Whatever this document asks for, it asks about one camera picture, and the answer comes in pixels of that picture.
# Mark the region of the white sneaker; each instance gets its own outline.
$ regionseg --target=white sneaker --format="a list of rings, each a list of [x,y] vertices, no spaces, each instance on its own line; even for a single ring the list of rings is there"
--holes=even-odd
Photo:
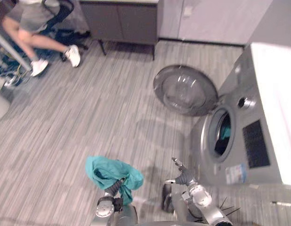
[[[70,49],[65,52],[65,56],[70,60],[72,67],[77,67],[80,62],[79,49],[76,45],[69,46]]]
[[[40,74],[44,69],[47,67],[48,61],[44,59],[40,59],[38,61],[32,61],[31,66],[32,66],[32,73],[31,76],[37,76]]]

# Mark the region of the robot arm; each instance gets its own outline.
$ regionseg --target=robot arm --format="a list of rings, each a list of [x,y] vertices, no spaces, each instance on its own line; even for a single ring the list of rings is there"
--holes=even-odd
[[[101,197],[97,202],[95,211],[95,218],[93,219],[90,226],[110,226],[114,219],[115,211],[115,200],[114,196],[117,194],[120,186],[124,182],[124,178],[117,181],[111,187],[105,189],[104,196]]]
[[[202,185],[197,183],[192,172],[185,168],[178,159],[172,158],[172,160],[179,167],[181,175],[176,179],[167,180],[166,183],[186,185],[189,189],[189,194],[185,194],[188,197],[184,197],[184,199],[192,198],[193,204],[201,211],[203,218],[208,224],[212,226],[232,226],[227,216],[212,204],[212,197]]]

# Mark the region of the cabinet leg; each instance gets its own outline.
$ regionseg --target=cabinet leg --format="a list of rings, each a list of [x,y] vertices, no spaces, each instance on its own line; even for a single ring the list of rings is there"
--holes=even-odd
[[[155,60],[155,45],[151,46],[151,51],[152,51],[152,54],[153,54],[153,60]]]
[[[103,52],[103,54],[106,56],[107,53],[104,51],[103,41],[102,41],[102,40],[98,40],[98,43],[100,44],[100,47],[102,48],[102,52]]]

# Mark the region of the white countertop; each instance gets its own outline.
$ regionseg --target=white countertop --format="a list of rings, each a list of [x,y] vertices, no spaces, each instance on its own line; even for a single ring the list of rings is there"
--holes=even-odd
[[[115,2],[115,3],[158,3],[159,0],[79,0],[80,2],[92,2],[92,1],[109,1],[109,2]]]

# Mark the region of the gray shorts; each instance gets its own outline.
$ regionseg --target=gray shorts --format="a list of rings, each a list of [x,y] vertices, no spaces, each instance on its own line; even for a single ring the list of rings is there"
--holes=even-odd
[[[54,14],[60,11],[59,6],[49,7],[49,9]],[[29,5],[17,3],[6,16],[19,22],[20,28],[23,30],[32,33],[45,30],[48,20],[54,17],[54,15],[40,3]]]

